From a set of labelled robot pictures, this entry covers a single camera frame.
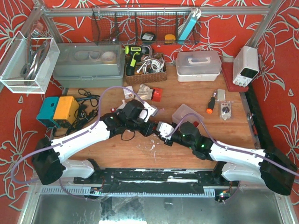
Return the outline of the white peg board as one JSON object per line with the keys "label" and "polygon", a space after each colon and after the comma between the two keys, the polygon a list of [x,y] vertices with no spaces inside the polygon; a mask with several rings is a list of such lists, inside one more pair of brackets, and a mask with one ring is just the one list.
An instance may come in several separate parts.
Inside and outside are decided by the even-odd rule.
{"label": "white peg board", "polygon": [[126,104],[127,104],[126,101],[123,99],[122,100],[122,104],[120,106],[118,106],[118,107],[111,108],[110,112],[118,114],[125,107]]}

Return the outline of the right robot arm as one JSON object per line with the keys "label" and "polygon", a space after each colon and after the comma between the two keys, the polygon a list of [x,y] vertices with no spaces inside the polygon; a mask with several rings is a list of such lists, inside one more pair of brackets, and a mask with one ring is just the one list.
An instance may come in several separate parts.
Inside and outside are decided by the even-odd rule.
{"label": "right robot arm", "polygon": [[176,127],[159,122],[157,131],[165,144],[175,142],[191,149],[199,159],[217,161],[220,170],[216,173],[227,181],[264,184],[284,196],[292,191],[297,167],[275,147],[264,150],[227,145],[201,135],[190,122]]}

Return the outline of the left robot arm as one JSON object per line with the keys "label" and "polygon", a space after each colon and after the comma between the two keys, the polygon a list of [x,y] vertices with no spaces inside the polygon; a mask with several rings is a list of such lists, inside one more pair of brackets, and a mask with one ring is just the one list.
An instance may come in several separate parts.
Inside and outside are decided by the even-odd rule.
{"label": "left robot arm", "polygon": [[152,135],[155,124],[149,118],[158,109],[147,102],[131,100],[114,113],[107,113],[99,121],[63,138],[39,140],[31,161],[43,185],[60,178],[80,178],[95,181],[100,167],[94,159],[72,160],[71,156],[95,143],[122,135],[126,130],[138,131],[143,136]]}

